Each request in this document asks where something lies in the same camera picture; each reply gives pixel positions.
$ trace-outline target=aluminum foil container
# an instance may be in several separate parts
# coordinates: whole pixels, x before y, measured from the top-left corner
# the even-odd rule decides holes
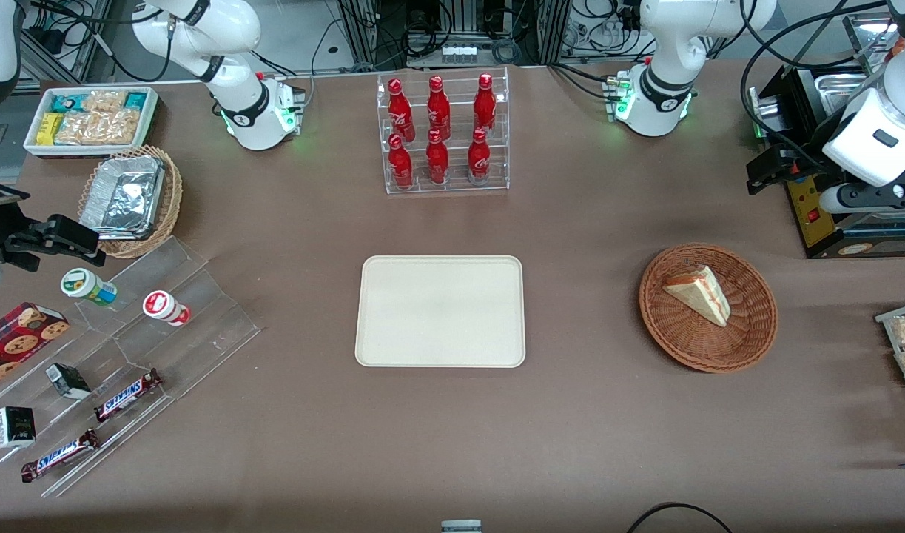
[[[151,155],[107,159],[97,168],[80,222],[101,240],[144,240],[153,233],[166,167]]]

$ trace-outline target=red bottle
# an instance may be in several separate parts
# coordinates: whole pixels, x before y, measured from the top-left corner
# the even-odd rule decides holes
[[[439,76],[429,78],[429,102],[425,105],[429,111],[429,128],[439,130],[443,141],[452,136],[452,111],[449,108],[449,97],[443,90],[443,79]]]
[[[488,159],[491,155],[488,143],[485,142],[485,128],[475,128],[475,132],[472,132],[472,145],[468,148],[468,180],[472,185],[485,185],[488,182]]]
[[[445,184],[449,170],[449,151],[443,144],[443,136],[436,128],[429,130],[429,145],[425,148],[429,160],[429,179],[436,185]]]
[[[397,78],[387,83],[390,90],[390,121],[394,133],[402,136],[403,141],[412,142],[416,138],[416,128],[412,125],[412,107],[403,94],[403,84]]]
[[[412,159],[409,152],[403,148],[403,140],[398,134],[390,135],[390,172],[399,189],[412,187]]]
[[[495,129],[495,93],[492,92],[492,75],[479,75],[479,94],[475,95],[475,127],[486,132]]]

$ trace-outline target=red and white bottle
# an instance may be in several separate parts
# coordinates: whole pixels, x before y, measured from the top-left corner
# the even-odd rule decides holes
[[[482,186],[488,183],[488,159],[491,150],[485,142],[485,128],[475,128],[472,132],[472,145],[468,148],[468,180],[472,185]]]
[[[403,148],[403,140],[398,134],[390,135],[390,173],[398,189],[406,191],[412,188],[412,158]]]
[[[387,83],[390,91],[390,121],[394,134],[399,134],[404,142],[415,141],[416,128],[412,125],[412,107],[403,94],[403,84],[397,78]]]
[[[172,294],[165,290],[154,290],[144,299],[144,313],[147,317],[157,318],[169,325],[183,325],[192,317],[189,307],[178,303]]]
[[[495,129],[495,93],[492,92],[492,75],[487,72],[479,75],[479,94],[475,95],[475,127],[485,128],[486,132]]]
[[[429,129],[439,130],[442,140],[448,141],[452,136],[452,110],[439,76],[429,78],[429,102],[425,108],[429,112]]]
[[[429,179],[436,185],[445,185],[449,172],[449,151],[443,143],[439,129],[429,130],[429,145],[425,148],[425,158],[429,161]]]

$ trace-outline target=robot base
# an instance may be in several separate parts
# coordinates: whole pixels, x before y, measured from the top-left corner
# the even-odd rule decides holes
[[[269,105],[254,121],[240,127],[225,119],[229,134],[249,150],[267,150],[284,141],[290,135],[300,135],[300,123],[304,116],[304,94],[295,94],[290,85],[276,80],[262,80],[269,89]]]
[[[607,102],[609,121],[622,122],[632,131],[646,136],[662,136],[673,131],[689,111],[692,95],[687,95],[681,109],[662,112],[656,109],[649,98],[646,98],[639,86],[639,77],[646,70],[645,64],[638,64],[631,70],[617,73],[617,85],[609,87],[604,84],[604,95],[620,98],[620,101]]]

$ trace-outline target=yellow snack package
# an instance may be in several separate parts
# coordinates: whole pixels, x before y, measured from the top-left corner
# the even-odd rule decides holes
[[[41,117],[41,125],[38,126],[35,143],[42,146],[54,145],[54,135],[60,129],[63,119],[64,115],[61,113],[45,113]]]

